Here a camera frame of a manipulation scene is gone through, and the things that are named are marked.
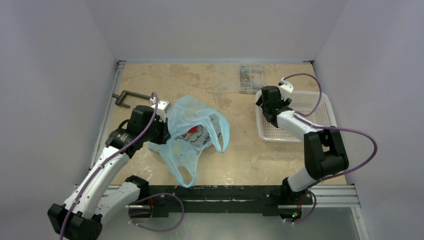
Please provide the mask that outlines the light blue plastic bag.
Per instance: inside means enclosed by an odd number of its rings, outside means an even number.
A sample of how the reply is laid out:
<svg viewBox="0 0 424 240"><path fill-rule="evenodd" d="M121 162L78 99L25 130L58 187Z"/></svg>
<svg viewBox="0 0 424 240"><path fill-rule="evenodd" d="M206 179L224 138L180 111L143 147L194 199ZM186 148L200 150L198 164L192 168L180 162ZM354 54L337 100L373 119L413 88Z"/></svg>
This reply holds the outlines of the light blue plastic bag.
<svg viewBox="0 0 424 240"><path fill-rule="evenodd" d="M179 98L166 113L170 139L166 144L150 142L148 149L159 153L175 180L185 188L195 185L203 150L211 145L223 153L230 141L230 123L224 115L190 95ZM188 133L201 126L196 133Z"/></svg>

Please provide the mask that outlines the red fake apple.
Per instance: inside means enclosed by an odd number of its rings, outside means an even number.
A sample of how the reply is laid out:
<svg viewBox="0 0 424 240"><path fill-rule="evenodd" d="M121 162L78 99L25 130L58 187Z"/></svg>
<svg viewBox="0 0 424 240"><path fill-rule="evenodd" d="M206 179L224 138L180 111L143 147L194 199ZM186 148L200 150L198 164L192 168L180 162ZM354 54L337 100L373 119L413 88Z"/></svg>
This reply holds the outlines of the red fake apple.
<svg viewBox="0 0 424 240"><path fill-rule="evenodd" d="M190 133L190 134L194 134L194 133L197 133L199 131L199 129L201 129L201 126L196 125L196 126L190 128L187 132Z"/></svg>

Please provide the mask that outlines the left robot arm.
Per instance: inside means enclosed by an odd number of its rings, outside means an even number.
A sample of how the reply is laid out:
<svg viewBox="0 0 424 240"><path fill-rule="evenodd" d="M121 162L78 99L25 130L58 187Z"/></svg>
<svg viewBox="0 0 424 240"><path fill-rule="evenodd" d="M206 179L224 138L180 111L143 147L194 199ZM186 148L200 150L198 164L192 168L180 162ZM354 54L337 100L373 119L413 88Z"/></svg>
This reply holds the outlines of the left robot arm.
<svg viewBox="0 0 424 240"><path fill-rule="evenodd" d="M110 133L97 162L77 189L62 204L52 204L47 216L61 240L96 240L103 226L126 205L148 201L149 182L135 175L127 177L112 194L104 194L144 143L161 145L169 139L168 108L167 101L136 106L130 118Z"/></svg>

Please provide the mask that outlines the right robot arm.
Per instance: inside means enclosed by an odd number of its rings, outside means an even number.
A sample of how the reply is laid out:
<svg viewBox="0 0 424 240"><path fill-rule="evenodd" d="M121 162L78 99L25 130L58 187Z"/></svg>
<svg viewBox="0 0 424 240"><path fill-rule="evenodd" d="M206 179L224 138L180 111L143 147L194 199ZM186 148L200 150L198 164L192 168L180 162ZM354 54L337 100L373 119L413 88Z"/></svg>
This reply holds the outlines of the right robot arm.
<svg viewBox="0 0 424 240"><path fill-rule="evenodd" d="M285 178L280 196L288 204L300 198L301 192L324 177L338 174L349 167L341 133L326 129L299 116L291 107L291 99L281 86L265 86L259 91L256 106L265 120L286 131L303 143L304 166Z"/></svg>

